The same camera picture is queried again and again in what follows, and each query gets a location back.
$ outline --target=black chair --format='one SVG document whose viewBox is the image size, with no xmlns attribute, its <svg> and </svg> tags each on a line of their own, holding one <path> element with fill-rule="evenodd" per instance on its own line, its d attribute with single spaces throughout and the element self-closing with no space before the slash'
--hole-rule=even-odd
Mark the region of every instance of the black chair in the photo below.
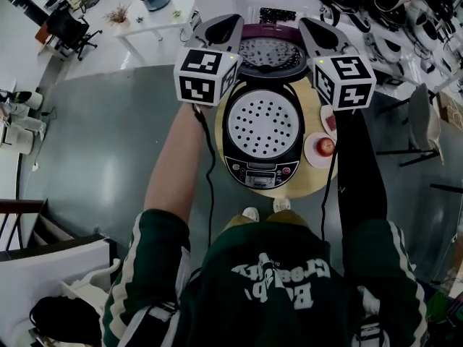
<svg viewBox="0 0 463 347">
<path fill-rule="evenodd" d="M 441 157 L 441 147 L 438 142 L 441 133 L 440 123 L 437 114 L 430 106 L 430 95 L 426 84 L 418 86 L 410 98 L 385 107 L 379 113 L 385 113 L 406 103 L 409 104 L 409 117 L 402 124 L 410 123 L 408 149 L 376 152 L 376 155 L 420 154 L 419 158 L 400 163 L 399 167 Z"/>
<path fill-rule="evenodd" d="M 56 36 L 61 41 L 61 44 L 70 50 L 77 53 L 77 59 L 82 60 L 82 51 L 87 45 L 97 48 L 98 45 L 92 44 L 90 40 L 97 33 L 102 33 L 98 30 L 95 33 L 87 33 L 90 27 L 83 16 L 79 17 L 83 23 L 75 20 L 67 9 L 57 9 L 50 14 L 47 19 L 47 31 L 53 36 Z"/>
</svg>

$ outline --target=black and white marker cube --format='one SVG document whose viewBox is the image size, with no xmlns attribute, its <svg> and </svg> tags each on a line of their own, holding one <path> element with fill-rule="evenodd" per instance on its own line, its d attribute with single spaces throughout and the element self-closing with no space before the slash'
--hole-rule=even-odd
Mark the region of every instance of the black and white marker cube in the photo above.
<svg viewBox="0 0 463 347">
<path fill-rule="evenodd" d="M 180 101 L 217 106 L 237 79 L 241 56 L 202 48 L 181 48 L 174 67 Z"/>
<path fill-rule="evenodd" d="M 376 77 L 366 56 L 324 56 L 313 59 L 313 82 L 318 94 L 340 111 L 367 108 Z"/>
</svg>

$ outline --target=railing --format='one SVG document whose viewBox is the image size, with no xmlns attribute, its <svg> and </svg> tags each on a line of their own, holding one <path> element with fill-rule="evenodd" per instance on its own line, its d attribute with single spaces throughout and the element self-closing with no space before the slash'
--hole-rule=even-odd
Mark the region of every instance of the railing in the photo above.
<svg viewBox="0 0 463 347">
<path fill-rule="evenodd" d="M 1 251 L 8 252 L 14 238 L 14 234 L 17 231 L 20 249 L 23 249 L 22 244 L 22 232 L 21 232 L 21 215 L 23 213 L 39 213 L 45 201 L 43 200 L 0 200 L 0 214 L 5 214 L 3 223 L 0 228 L 0 239 L 4 234 L 5 228 L 7 227 L 8 218 L 10 215 L 16 215 L 14 220 L 13 228 L 9 234 L 7 245 Z"/>
</svg>

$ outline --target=plate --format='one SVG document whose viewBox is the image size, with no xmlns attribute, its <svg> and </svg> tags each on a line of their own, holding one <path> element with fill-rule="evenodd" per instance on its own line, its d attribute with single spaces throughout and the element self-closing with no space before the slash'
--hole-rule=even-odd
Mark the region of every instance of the plate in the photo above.
<svg viewBox="0 0 463 347">
<path fill-rule="evenodd" d="M 329 137 L 333 140 L 333 138 L 331 138 L 325 132 L 314 132 L 313 134 L 310 134 L 309 136 L 307 136 L 304 142 L 304 155 L 307 158 L 307 161 L 313 167 L 330 168 L 332 155 L 330 155 L 329 157 L 323 157 L 322 155 L 318 154 L 316 150 L 317 142 L 322 137 Z"/>
<path fill-rule="evenodd" d="M 328 104 L 326 106 L 321 107 L 320 119 L 321 119 L 321 124 L 323 125 L 323 128 L 325 129 L 326 133 L 330 136 L 331 139 L 338 140 L 337 129 L 331 131 L 330 126 L 328 125 L 328 122 L 326 122 L 326 119 L 332 115 L 333 115 L 333 107 L 331 105 Z"/>
</svg>

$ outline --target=apple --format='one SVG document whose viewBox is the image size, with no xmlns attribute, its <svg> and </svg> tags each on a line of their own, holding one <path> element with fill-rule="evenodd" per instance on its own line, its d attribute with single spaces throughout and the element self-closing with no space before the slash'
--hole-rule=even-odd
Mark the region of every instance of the apple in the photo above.
<svg viewBox="0 0 463 347">
<path fill-rule="evenodd" d="M 317 141 L 316 149 L 322 157 L 329 157 L 334 153 L 334 141 L 329 137 L 322 137 Z"/>
</svg>

